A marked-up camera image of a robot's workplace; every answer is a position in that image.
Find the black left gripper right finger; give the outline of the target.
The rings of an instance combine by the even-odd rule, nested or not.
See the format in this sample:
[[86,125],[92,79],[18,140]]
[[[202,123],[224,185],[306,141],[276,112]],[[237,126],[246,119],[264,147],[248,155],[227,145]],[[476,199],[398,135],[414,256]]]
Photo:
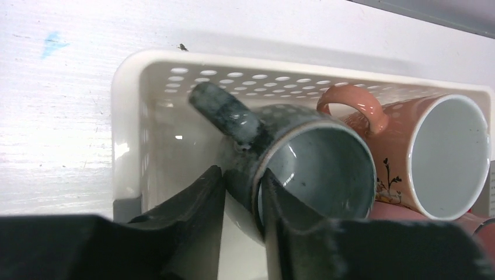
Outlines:
[[494,265],[451,222],[331,219],[262,177],[270,279],[493,279]]

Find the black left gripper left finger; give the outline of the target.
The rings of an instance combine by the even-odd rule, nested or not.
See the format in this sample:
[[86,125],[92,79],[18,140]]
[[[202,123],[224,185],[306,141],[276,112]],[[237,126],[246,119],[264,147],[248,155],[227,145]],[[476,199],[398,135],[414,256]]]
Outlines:
[[2,279],[178,279],[174,259],[218,273],[225,187],[209,167],[181,192],[118,223],[98,215],[1,218]]

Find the grey-green ceramic mug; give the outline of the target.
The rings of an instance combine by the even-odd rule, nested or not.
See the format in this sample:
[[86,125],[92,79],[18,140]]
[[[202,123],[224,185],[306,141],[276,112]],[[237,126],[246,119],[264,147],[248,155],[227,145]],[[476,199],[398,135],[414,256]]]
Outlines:
[[266,170],[323,216],[368,216],[374,161],[364,140],[338,118],[300,104],[248,107],[210,82],[196,85],[189,103],[222,134],[215,161],[226,184],[225,212],[254,241],[263,236]]

